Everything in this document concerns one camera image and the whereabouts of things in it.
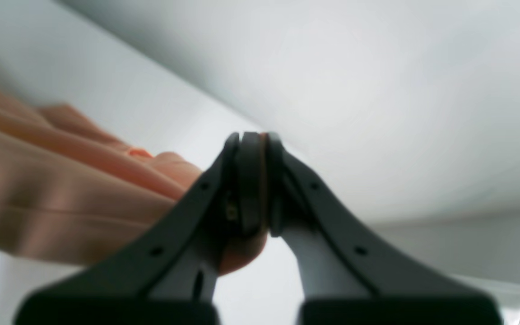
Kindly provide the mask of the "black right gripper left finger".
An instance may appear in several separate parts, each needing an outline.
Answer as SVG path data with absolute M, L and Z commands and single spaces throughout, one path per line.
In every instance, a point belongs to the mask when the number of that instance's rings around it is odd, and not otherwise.
M 17 325 L 218 325 L 229 241 L 265 229 L 263 136 L 234 133 L 171 212 L 97 265 L 31 294 Z

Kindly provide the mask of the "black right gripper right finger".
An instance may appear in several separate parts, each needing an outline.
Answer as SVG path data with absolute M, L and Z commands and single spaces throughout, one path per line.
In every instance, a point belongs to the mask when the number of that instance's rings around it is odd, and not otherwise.
M 493 298 L 419 263 L 357 220 L 267 134 L 270 232 L 293 251 L 299 325 L 500 325 Z

